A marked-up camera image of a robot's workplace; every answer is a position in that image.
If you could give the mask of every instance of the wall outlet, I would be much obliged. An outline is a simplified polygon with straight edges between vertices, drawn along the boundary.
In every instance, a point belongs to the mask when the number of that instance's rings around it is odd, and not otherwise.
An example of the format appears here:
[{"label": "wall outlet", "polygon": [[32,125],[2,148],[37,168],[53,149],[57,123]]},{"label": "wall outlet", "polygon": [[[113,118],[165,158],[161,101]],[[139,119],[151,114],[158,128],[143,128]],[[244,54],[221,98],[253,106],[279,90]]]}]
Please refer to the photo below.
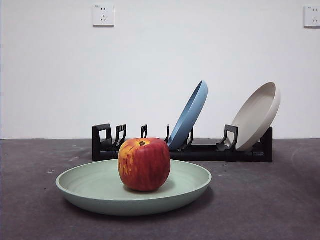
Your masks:
[{"label": "wall outlet", "polygon": [[320,27],[320,6],[304,6],[304,27],[319,28]]},{"label": "wall outlet", "polygon": [[115,26],[115,6],[113,4],[97,4],[92,7],[94,27]]}]

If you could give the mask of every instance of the floor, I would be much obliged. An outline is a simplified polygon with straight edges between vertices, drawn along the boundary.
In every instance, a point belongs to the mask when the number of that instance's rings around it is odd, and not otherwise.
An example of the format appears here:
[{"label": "floor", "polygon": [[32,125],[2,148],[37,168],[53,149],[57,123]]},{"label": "floor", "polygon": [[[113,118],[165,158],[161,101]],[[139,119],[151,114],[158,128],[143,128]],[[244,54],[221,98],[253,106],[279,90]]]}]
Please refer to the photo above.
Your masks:
[{"label": "floor", "polygon": [[59,192],[59,174],[92,162],[90,139],[0,145],[1,240],[320,239],[320,139],[274,140],[273,163],[193,162],[212,174],[207,191],[180,209],[139,217],[87,212]]}]

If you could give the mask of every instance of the red apple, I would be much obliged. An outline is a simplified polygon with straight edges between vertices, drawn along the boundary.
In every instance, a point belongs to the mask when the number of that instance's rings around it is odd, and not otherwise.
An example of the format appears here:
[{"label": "red apple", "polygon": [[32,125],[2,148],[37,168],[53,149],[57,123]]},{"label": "red apple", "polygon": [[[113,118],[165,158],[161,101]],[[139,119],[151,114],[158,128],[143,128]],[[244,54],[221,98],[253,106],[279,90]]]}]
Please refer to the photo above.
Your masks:
[{"label": "red apple", "polygon": [[122,144],[118,158],[121,181],[133,190],[154,191],[170,173],[168,145],[158,138],[129,139]]}]

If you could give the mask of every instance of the plastic plate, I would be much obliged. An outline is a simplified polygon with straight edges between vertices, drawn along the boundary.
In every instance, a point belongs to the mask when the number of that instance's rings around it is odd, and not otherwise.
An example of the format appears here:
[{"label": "plastic plate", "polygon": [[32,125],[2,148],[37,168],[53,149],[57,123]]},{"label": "plastic plate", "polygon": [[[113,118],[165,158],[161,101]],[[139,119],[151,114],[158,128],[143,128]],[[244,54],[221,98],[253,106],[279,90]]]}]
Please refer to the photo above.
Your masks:
[{"label": "plastic plate", "polygon": [[208,96],[208,86],[201,81],[186,104],[178,122],[176,123],[168,141],[170,150],[182,146],[194,127]]},{"label": "plastic plate", "polygon": [[[232,125],[238,127],[237,151],[247,151],[258,142],[275,119],[281,102],[280,91],[268,82],[245,102]],[[233,142],[228,137],[226,144]]]},{"label": "plastic plate", "polygon": [[205,168],[171,160],[165,184],[153,192],[128,189],[121,182],[118,160],[88,163],[67,170],[56,185],[73,205],[98,214],[140,216],[171,211],[196,200],[212,176]]}]

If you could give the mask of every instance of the green plate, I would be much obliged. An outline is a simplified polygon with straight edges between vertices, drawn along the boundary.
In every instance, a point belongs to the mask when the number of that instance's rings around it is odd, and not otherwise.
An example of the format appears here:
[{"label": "green plate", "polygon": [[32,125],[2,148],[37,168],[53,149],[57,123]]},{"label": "green plate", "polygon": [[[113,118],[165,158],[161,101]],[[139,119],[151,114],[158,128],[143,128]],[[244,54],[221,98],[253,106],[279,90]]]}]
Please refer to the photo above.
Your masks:
[{"label": "green plate", "polygon": [[153,192],[138,192],[122,183],[118,160],[81,165],[65,171],[55,183],[73,205],[98,214],[141,216],[168,212],[196,200],[212,179],[205,168],[171,160],[165,184]]}]

